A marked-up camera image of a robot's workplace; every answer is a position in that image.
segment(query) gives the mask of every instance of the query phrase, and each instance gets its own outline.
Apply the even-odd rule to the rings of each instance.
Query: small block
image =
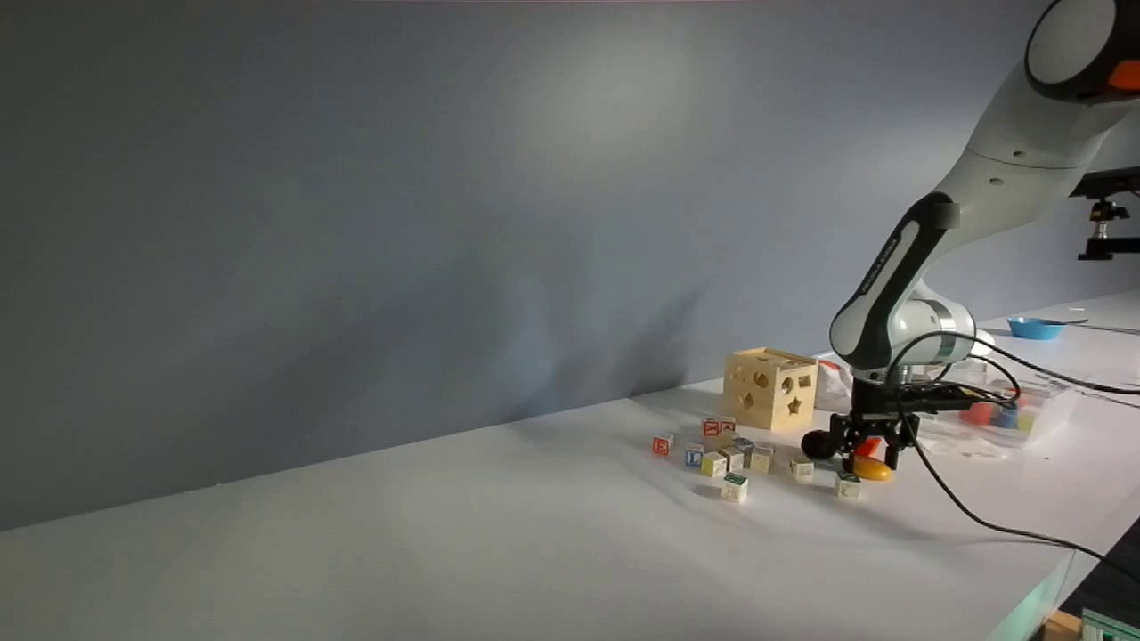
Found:
[[[856,476],[862,476],[862,480],[891,480],[894,471],[882,458],[856,458]]]
[[[1019,410],[1014,405],[997,405],[994,424],[997,427],[1014,427],[1019,424]]]
[[[670,454],[674,454],[674,438],[651,438],[648,450],[651,450],[657,456],[670,456]]]
[[[696,444],[696,450],[683,450],[683,468],[702,468],[702,456],[705,456],[705,450],[702,444]]]
[[[728,458],[728,474],[740,474],[743,471],[743,454],[740,450],[728,450],[723,458]]]
[[[750,474],[769,474],[769,471],[774,471],[774,454],[769,454],[769,450],[755,450],[755,454],[749,456],[749,471],[750,471]]]
[[[1038,427],[1038,410],[1024,405],[1019,410],[1019,432],[1032,436],[1032,427]]]
[[[841,480],[835,480],[835,496],[837,496],[841,502],[862,502],[862,483],[857,483],[857,476],[841,476]]]
[[[723,454],[705,454],[702,456],[702,476],[723,476],[723,474],[728,474]]]
[[[749,476],[728,474],[718,496],[731,502],[749,502]]]
[[[791,476],[794,476],[798,483],[807,483],[807,480],[817,476],[817,463],[811,463],[811,458],[791,463]]]

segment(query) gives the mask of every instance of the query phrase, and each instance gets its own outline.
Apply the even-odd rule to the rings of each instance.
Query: wooden block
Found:
[[[794,463],[791,463],[791,476],[794,476],[798,483],[807,483],[807,480],[817,476],[817,463],[811,463],[811,458],[794,458]]]
[[[841,502],[862,502],[862,483],[857,483],[857,476],[837,476],[837,480],[835,480],[835,500],[841,500]]]
[[[779,350],[740,350],[723,362],[723,413],[767,427],[811,427],[817,359]]]
[[[723,454],[705,454],[702,456],[702,476],[728,476],[728,456]]]
[[[737,424],[735,419],[723,419],[723,417],[710,417],[702,424],[702,444],[705,450],[728,450],[737,443]]]
[[[731,502],[749,502],[749,476],[728,474],[728,476],[723,476],[723,500],[731,500]]]
[[[774,450],[750,450],[749,471],[750,474],[769,474],[774,471]]]

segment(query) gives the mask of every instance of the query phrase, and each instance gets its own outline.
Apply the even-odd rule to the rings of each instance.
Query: wooden cube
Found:
[[[749,476],[728,474],[718,493],[723,493],[723,500],[731,500],[731,502],[749,502]]]
[[[749,471],[750,474],[769,474],[774,471],[774,450],[750,450]]]
[[[702,424],[702,444],[705,450],[728,450],[737,443],[737,424],[735,419],[723,419],[723,417],[710,417]]]
[[[723,413],[767,427],[811,427],[817,359],[779,350],[743,350],[723,362]]]
[[[728,456],[723,454],[705,454],[702,456],[702,476],[728,476]]]

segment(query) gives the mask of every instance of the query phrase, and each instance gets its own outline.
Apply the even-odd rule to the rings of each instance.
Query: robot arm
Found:
[[[990,100],[950,173],[897,220],[835,316],[831,347],[857,381],[882,384],[891,359],[926,331],[976,331],[964,305],[924,280],[924,267],[1070,197],[1134,95],[1140,95],[1140,3],[1050,3],[1027,42],[1027,62]],[[964,343],[926,343],[897,366],[956,362],[964,353]]]

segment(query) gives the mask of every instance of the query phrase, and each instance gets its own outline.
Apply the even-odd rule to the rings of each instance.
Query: toy block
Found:
[[[702,424],[702,444],[705,450],[728,450],[737,443],[737,424],[735,419],[723,419],[723,417],[710,417]]]
[[[683,468],[702,468],[702,456],[705,456],[702,444],[686,444],[686,450],[682,454]]]
[[[841,476],[835,480],[835,500],[841,500],[841,502],[862,502],[862,483],[857,483],[857,476],[841,474]]]
[[[657,456],[674,456],[674,436],[651,438],[648,450],[651,450]]]
[[[749,476],[728,474],[718,493],[723,493],[723,500],[731,500],[731,502],[749,502]]]
[[[817,359],[779,350],[740,350],[723,362],[723,413],[767,427],[811,427]]]
[[[743,454],[740,450],[718,450],[728,474],[743,474]]]
[[[807,480],[817,476],[817,463],[811,463],[811,458],[794,458],[794,463],[791,463],[791,476],[794,476],[798,483],[807,483]]]
[[[749,471],[750,474],[769,474],[774,471],[774,450],[750,450]]]
[[[705,454],[702,456],[702,476],[728,476],[728,456],[723,454]]]

